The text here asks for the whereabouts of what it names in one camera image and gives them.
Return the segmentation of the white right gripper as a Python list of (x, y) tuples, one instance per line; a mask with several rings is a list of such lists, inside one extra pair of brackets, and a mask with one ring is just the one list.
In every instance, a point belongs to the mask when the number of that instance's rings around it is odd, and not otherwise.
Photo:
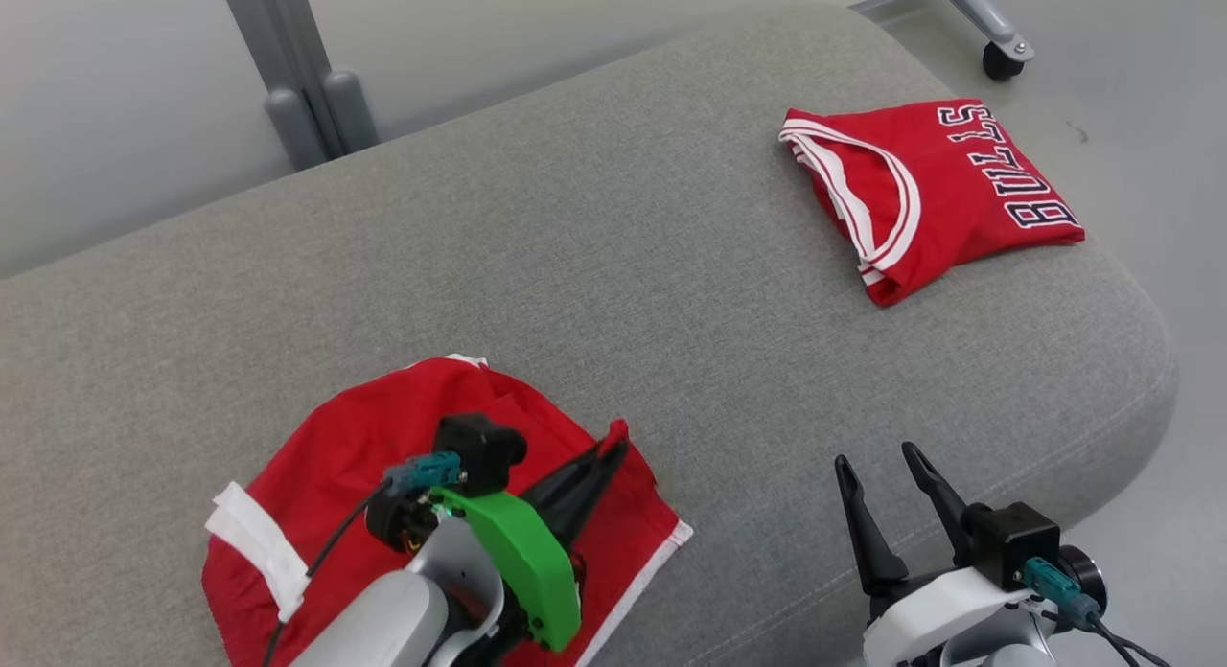
[[(962, 519), (967, 504), (937, 467), (915, 443), (901, 446), (917, 487), (933, 501), (939, 522), (955, 549), (955, 564), (973, 563), (973, 541)], [(834, 459), (834, 473), (845, 510), (847, 535), (853, 544), (856, 569), (867, 596), (883, 593), (902, 584), (909, 570), (890, 549), (875, 517), (865, 504), (863, 482), (840, 454)], [(1029, 589), (1002, 591), (975, 569), (957, 569), (939, 575), (933, 582), (908, 593), (864, 631), (865, 667), (897, 667), (920, 657), (960, 633), (971, 631), (1009, 603), (1029, 597)]]

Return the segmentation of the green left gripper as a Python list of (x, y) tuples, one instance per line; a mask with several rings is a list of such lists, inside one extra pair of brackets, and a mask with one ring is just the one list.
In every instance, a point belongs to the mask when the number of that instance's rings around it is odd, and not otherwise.
[(528, 616), (534, 642), (552, 654), (580, 629), (580, 593), (568, 552), (587, 530), (625, 462), (629, 444), (604, 440), (556, 468), (520, 497), (499, 490), (467, 497), (432, 488), (429, 497), (463, 517)]

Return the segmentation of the red shorts with white trim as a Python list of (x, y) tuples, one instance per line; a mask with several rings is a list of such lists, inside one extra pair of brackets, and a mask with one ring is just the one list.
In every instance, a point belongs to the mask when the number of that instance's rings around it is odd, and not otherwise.
[[(245, 490), (312, 562), (387, 467), (429, 451), (444, 414), (476, 412), (526, 436), (528, 456), (510, 470), (517, 495), (598, 441), (536, 387), (491, 369), (485, 358), (436, 356), (320, 405)], [(626, 422), (614, 421), (609, 436), (627, 443), (628, 454), (577, 544), (587, 562), (580, 631), (564, 654), (520, 644), (506, 667), (587, 667), (693, 533), (663, 501)], [(357, 527), (344, 533), (306, 589), (272, 667), (290, 667), (364, 586), (409, 563)], [(201, 582), (231, 667), (260, 667), (277, 619), (263, 573), (212, 538)]]

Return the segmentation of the red Bulls basketball jersey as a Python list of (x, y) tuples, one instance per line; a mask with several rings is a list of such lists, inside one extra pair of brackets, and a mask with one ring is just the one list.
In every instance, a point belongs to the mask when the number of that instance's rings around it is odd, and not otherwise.
[(778, 139), (809, 173), (881, 308), (957, 265), (1085, 240), (1077, 216), (982, 101), (847, 114), (791, 108)]

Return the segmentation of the grey fabric sofa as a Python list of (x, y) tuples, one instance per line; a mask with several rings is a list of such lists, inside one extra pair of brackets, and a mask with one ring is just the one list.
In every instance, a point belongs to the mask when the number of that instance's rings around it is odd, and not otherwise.
[(833, 459), (912, 570), (950, 562), (901, 444), (1079, 524), (1169, 430), (1160, 311), (1099, 243), (872, 305), (775, 136), (942, 98), (833, 5), (719, 25), (0, 280), (0, 667), (228, 667), (212, 497), (310, 410), (486, 357), (623, 418), (693, 538), (601, 667), (820, 667), (867, 620)]

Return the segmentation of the black caster wheel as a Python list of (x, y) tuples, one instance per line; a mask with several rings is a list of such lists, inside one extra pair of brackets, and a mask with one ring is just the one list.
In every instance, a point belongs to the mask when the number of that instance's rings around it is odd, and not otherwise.
[(987, 43), (982, 55), (982, 67), (987, 77), (994, 82), (1012, 81), (1025, 72), (1025, 61), (1015, 60), (1001, 51), (995, 43)]

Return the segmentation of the grey partition foot leg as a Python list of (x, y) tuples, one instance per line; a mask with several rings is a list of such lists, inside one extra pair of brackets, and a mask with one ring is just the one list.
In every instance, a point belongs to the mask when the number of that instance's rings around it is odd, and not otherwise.
[(995, 47), (1001, 56), (1025, 63), (1034, 59), (1033, 47), (1018, 34), (1007, 13), (994, 0), (950, 0), (950, 2), (982, 31), (987, 42)]

